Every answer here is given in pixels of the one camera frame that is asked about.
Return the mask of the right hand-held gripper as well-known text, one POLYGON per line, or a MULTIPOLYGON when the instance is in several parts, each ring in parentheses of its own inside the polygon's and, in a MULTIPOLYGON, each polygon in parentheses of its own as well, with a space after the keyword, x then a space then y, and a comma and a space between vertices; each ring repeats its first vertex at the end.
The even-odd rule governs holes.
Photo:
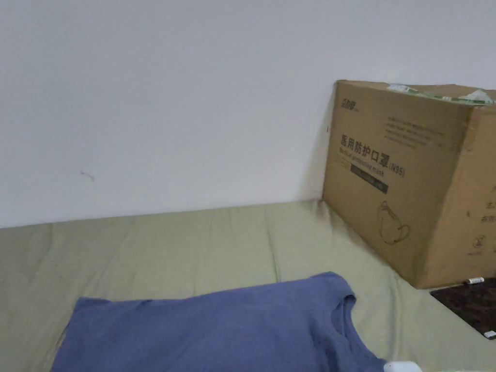
POLYGON ((389 361, 384 372, 420 372, 420 366, 413 361, 389 361))

